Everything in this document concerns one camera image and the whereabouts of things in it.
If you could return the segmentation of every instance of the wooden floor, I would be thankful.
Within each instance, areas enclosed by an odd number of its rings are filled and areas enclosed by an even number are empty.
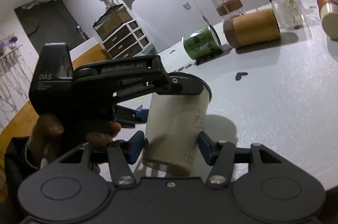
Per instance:
[[[73,67],[76,69],[77,67],[87,63],[99,62],[107,59],[111,59],[111,56],[104,48],[102,48],[101,45],[97,44],[75,59],[73,61]],[[37,119],[38,114],[35,112],[32,104],[28,101],[5,127],[3,132],[0,134],[0,167],[5,167],[3,154],[5,154],[10,140],[13,137],[29,136]],[[0,187],[0,202],[4,199],[6,194],[6,189]]]

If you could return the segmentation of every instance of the finger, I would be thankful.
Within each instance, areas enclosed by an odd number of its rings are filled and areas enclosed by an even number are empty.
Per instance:
[[[117,122],[114,122],[114,123],[110,124],[110,126],[112,127],[112,130],[108,133],[111,137],[114,138],[120,132],[121,125]]]
[[[60,120],[51,113],[41,115],[34,125],[32,135],[37,137],[56,137],[65,131]]]
[[[105,147],[113,139],[109,134],[93,132],[87,134],[87,141],[93,145],[93,147]]]

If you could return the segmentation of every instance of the doorway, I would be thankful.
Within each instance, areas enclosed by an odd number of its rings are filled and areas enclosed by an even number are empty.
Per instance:
[[[23,29],[39,54],[46,43],[63,42],[71,50],[88,39],[62,0],[41,1],[15,9]]]

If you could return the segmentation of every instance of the purple flower decoration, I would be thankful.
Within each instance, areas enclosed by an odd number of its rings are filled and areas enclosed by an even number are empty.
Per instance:
[[[10,44],[16,43],[17,40],[18,40],[18,37],[16,37],[16,36],[11,37],[10,38]]]

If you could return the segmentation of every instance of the table surface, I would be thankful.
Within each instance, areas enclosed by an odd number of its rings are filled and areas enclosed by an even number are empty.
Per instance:
[[[214,141],[238,147],[262,143],[330,189],[338,185],[338,42],[323,31],[316,0],[302,2],[307,26],[281,30],[281,41],[228,49],[222,57],[189,68],[194,61],[182,42],[159,55],[167,72],[184,68],[209,84],[213,97],[203,123]],[[215,29],[228,48],[222,23]],[[248,75],[236,81],[237,72]],[[141,104],[148,108],[150,95],[123,103],[134,109]],[[118,138],[129,139],[138,129],[145,131],[145,125],[124,129]],[[136,176],[165,175],[140,162],[132,169]],[[192,175],[205,179],[210,169],[198,153]],[[238,164],[233,178],[246,172],[247,165]]]

